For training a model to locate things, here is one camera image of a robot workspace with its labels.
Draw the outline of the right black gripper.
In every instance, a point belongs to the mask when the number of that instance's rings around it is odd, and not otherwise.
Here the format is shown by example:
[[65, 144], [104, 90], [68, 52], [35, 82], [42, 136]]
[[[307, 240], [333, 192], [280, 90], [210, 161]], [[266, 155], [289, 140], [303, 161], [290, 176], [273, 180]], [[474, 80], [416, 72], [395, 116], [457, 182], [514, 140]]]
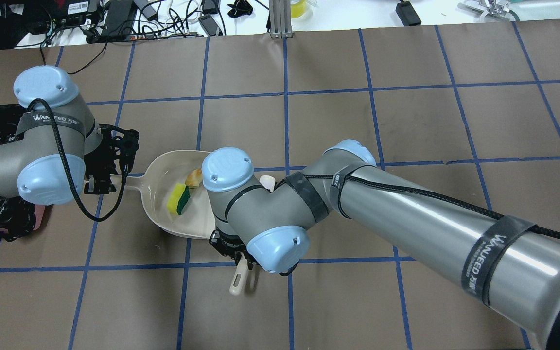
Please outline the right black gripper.
[[241, 261], [246, 262], [246, 267], [253, 270], [258, 261], [248, 252], [246, 244], [237, 235], [228, 235], [215, 229], [210, 237], [209, 244], [224, 257], [229, 257], [238, 266]]

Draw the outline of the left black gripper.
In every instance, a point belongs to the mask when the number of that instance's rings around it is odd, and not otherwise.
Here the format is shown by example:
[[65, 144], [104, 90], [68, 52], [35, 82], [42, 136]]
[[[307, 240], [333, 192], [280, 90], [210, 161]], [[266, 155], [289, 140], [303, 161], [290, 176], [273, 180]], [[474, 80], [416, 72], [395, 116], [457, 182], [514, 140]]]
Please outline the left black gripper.
[[84, 193], [106, 195], [116, 192], [112, 175], [125, 177], [133, 170], [140, 133], [135, 129], [99, 124], [95, 134], [100, 135], [100, 143], [84, 156], [87, 180]]

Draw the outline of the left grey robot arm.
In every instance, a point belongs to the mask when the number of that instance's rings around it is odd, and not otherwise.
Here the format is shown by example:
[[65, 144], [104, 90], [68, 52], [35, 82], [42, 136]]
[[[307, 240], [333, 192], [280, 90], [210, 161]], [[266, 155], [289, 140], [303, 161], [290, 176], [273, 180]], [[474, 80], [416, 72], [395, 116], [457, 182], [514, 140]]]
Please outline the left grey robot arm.
[[99, 123], [77, 84], [56, 66], [23, 71], [13, 85], [22, 113], [16, 139], [0, 145], [0, 201], [49, 206], [122, 193], [140, 134]]

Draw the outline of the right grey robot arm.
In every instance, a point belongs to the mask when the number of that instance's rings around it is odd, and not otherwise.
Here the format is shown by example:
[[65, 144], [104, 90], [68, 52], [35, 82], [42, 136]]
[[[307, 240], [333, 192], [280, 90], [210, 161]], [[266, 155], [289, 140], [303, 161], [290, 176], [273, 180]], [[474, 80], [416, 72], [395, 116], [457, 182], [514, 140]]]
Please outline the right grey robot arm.
[[290, 273], [309, 228], [337, 212], [360, 222], [486, 307], [560, 350], [560, 232], [432, 192], [383, 171], [344, 140], [273, 191], [247, 153], [220, 148], [202, 162], [223, 255], [246, 251], [269, 273]]

